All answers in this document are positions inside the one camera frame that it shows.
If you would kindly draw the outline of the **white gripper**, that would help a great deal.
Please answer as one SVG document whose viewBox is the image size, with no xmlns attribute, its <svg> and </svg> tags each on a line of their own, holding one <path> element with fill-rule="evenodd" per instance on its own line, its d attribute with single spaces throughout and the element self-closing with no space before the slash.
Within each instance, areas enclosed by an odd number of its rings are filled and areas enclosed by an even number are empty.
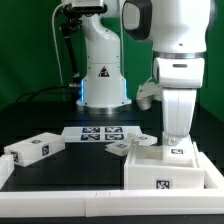
<svg viewBox="0 0 224 224">
<path fill-rule="evenodd" d="M 176 146 L 190 132 L 196 100 L 195 89 L 162 89 L 163 127 L 167 144 Z"/>
</svg>

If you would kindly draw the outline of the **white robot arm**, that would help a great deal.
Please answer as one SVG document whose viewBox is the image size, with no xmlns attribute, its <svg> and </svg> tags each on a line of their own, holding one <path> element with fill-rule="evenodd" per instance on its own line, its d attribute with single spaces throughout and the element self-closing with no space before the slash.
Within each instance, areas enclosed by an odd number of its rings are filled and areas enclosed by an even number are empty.
<svg viewBox="0 0 224 224">
<path fill-rule="evenodd" d="M 196 92 L 202 86 L 206 34 L 216 16 L 215 0 L 62 0 L 69 26 L 81 26 L 87 50 L 87 74 L 80 81 L 77 106 L 111 111 L 130 102 L 119 71 L 120 43 L 101 25 L 118 17 L 123 30 L 151 44 L 151 77 L 139 86 L 136 101 L 147 110 L 153 97 L 162 101 L 163 143 L 189 138 Z"/>
</svg>

